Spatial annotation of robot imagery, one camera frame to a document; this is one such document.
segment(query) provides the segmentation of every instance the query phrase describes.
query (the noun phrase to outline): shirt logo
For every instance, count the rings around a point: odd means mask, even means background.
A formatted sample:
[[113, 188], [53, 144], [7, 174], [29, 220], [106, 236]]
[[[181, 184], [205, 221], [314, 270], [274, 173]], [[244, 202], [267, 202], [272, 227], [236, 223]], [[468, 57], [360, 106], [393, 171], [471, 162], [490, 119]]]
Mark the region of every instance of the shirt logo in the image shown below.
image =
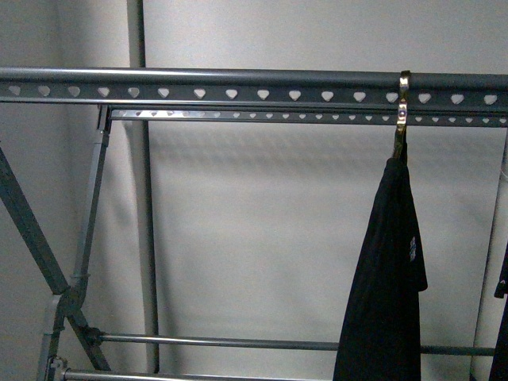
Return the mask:
[[413, 239], [411, 240], [411, 249], [410, 249], [411, 262], [414, 261], [414, 258], [416, 258], [416, 237], [413, 237]]

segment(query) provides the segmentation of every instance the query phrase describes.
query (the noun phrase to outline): black t-shirt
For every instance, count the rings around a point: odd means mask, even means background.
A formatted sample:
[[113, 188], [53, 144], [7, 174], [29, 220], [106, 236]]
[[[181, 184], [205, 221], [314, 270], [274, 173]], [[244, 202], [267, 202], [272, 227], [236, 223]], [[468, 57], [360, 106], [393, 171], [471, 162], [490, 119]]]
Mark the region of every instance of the black t-shirt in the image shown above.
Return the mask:
[[387, 161], [375, 196], [333, 381], [421, 380], [418, 292], [427, 278], [404, 161]]

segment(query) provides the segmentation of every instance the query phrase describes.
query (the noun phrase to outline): gray wall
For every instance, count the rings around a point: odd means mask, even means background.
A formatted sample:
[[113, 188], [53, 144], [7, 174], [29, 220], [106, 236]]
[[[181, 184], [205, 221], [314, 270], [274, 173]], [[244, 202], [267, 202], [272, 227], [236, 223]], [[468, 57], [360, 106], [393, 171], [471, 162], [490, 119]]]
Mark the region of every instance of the gray wall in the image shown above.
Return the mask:
[[[0, 2], [0, 65], [61, 66], [60, 31], [51, 1]], [[2, 150], [69, 274], [78, 232], [67, 114], [63, 106], [0, 104]], [[44, 308], [39, 269], [6, 209], [0, 207], [0, 379], [34, 379]], [[78, 344], [64, 331], [63, 352]], [[76, 363], [83, 364], [81, 352]]]
[[[151, 0], [147, 64], [503, 73], [507, 11], [493, 1]], [[393, 129], [152, 123], [161, 332], [338, 341]], [[473, 345], [505, 134], [409, 129], [429, 278], [423, 344]], [[498, 309], [485, 314], [498, 326]], [[169, 371], [313, 379], [330, 379], [335, 357], [163, 354]], [[422, 363], [424, 380], [465, 380], [471, 359]]]
[[[0, 2], [0, 65], [138, 63], [133, 3]], [[505, 2], [144, 1], [148, 66], [370, 71], [506, 70]], [[2, 149], [69, 274], [94, 107], [0, 105]], [[429, 289], [423, 344], [472, 345], [505, 131], [410, 128], [410, 172]], [[336, 341], [393, 128], [152, 124], [162, 334]], [[106, 331], [150, 332], [136, 201], [140, 136], [112, 134], [84, 310]], [[508, 231], [500, 227], [500, 237]], [[506, 239], [492, 251], [487, 285]], [[32, 379], [49, 297], [0, 207], [0, 378]], [[485, 290], [477, 344], [502, 302]], [[89, 368], [67, 330], [62, 355]], [[144, 346], [104, 344], [115, 370]], [[333, 353], [166, 348], [163, 370], [329, 379]], [[423, 356], [424, 380], [467, 379], [468, 358]], [[487, 379], [489, 360], [475, 365]]]
[[[135, 2], [115, 0], [0, 2], [0, 65], [129, 67], [137, 65]], [[0, 140], [49, 244], [70, 275], [97, 108], [0, 105]], [[83, 307], [92, 326], [150, 332], [145, 319], [138, 216], [145, 200], [139, 129], [114, 125]], [[0, 207], [0, 379], [34, 379], [44, 308], [50, 291]], [[117, 370], [147, 370], [143, 345], [103, 345]], [[74, 333], [63, 332], [59, 354], [74, 368], [90, 368]]]

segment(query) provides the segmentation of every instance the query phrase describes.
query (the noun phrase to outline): hanger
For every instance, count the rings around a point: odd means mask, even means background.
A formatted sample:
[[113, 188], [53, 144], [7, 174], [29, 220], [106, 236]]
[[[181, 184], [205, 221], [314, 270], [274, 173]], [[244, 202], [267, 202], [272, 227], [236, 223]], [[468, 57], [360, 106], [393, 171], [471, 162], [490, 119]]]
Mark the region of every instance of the hanger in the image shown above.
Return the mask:
[[407, 127], [407, 95], [410, 89], [409, 70], [400, 73], [399, 91], [398, 91], [398, 113], [397, 113], [397, 129], [395, 130], [394, 153], [392, 158], [400, 160], [402, 152], [406, 145], [406, 127]]

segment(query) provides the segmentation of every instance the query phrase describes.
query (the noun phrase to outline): perforated metal bar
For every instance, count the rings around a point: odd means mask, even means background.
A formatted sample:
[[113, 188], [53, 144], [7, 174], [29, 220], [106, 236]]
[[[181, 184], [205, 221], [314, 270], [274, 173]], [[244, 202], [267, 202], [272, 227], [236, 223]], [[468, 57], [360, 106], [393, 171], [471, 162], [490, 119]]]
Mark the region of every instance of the perforated metal bar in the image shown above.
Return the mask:
[[[116, 119], [383, 125], [397, 113], [398, 76], [4, 67], [0, 102], [109, 104]], [[415, 73], [411, 89], [412, 125], [508, 126], [508, 75]]]

